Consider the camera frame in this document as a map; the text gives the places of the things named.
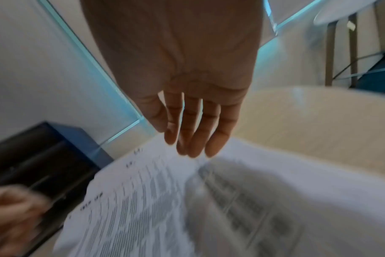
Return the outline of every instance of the hand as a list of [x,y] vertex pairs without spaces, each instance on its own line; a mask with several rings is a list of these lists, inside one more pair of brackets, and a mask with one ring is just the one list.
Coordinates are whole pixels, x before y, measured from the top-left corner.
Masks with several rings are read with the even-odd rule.
[[[81,0],[119,87],[165,140],[196,157],[229,139],[252,80],[261,0]],[[165,104],[158,98],[164,91]],[[203,102],[203,114],[195,124]],[[218,121],[215,132],[211,130]]]
[[0,187],[0,257],[18,254],[35,236],[49,201],[21,186]]

